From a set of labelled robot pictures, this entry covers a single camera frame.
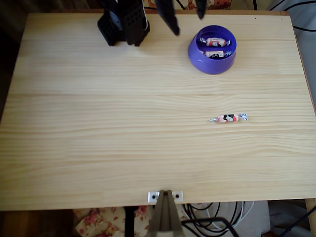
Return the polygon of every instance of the pink floral cloth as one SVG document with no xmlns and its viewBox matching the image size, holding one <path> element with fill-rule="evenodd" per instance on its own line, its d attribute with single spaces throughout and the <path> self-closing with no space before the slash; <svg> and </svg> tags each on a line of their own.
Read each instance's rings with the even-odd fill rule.
<svg viewBox="0 0 316 237">
<path fill-rule="evenodd" d="M 143 0 L 144 6 L 156 7 L 155 0 Z M 195 9 L 195 0 L 180 0 L 182 5 L 186 9 Z M 180 5 L 174 1 L 173 3 L 175 9 L 181 9 Z M 232 5 L 232 0 L 208 0 L 207 9 L 230 9 Z"/>
<path fill-rule="evenodd" d="M 180 219 L 185 214 L 180 205 L 177 205 Z M 147 234 L 153 206 L 139 206 L 135 211 L 134 236 L 144 237 Z M 82 237 L 124 237 L 125 210 L 123 207 L 74 209 L 75 227 Z"/>
</svg>

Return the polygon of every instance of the wrapped candy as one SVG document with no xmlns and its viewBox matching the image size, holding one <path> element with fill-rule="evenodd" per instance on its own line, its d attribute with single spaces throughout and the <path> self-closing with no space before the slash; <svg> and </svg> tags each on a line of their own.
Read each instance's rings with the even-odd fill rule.
<svg viewBox="0 0 316 237">
<path fill-rule="evenodd" d="M 241 120 L 248 120 L 247 114 L 232 114 L 232 115 L 220 115 L 217 118 L 211 118 L 211 122 L 235 122 Z"/>
<path fill-rule="evenodd" d="M 205 43 L 206 46 L 214 46 L 214 47 L 224 47 L 225 45 L 228 46 L 231 44 L 230 40 L 226 41 L 221 38 L 207 38 L 207 39 L 199 38 L 198 40 L 202 43 Z"/>
<path fill-rule="evenodd" d="M 208 58 L 227 58 L 228 56 L 230 56 L 232 54 L 232 52 L 227 51 L 207 51 L 207 52 L 203 52 L 200 51 L 204 56 L 208 57 Z"/>
</svg>

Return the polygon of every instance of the wood grain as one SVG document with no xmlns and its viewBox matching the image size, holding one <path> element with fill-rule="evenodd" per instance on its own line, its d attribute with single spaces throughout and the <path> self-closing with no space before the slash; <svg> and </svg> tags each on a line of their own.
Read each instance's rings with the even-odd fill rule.
<svg viewBox="0 0 316 237">
<path fill-rule="evenodd" d="M 34 237 L 38 234 L 40 212 L 8 211 L 3 213 L 1 237 Z"/>
<path fill-rule="evenodd" d="M 305 203 L 306 203 L 306 209 L 309 212 L 311 209 L 313 209 L 316 206 L 316 199 L 315 198 L 305 199 Z M 312 235 L 313 237 L 316 237 L 316 212 L 315 211 L 311 215 L 309 215 L 309 221 L 310 221 Z"/>
<path fill-rule="evenodd" d="M 0 209 L 316 197 L 316 118 L 289 16 L 161 18 L 107 46 L 96 13 L 30 14 L 0 127 Z M 227 72 L 189 62 L 204 26 L 237 39 Z M 245 122 L 208 120 L 249 114 Z"/>
</svg>

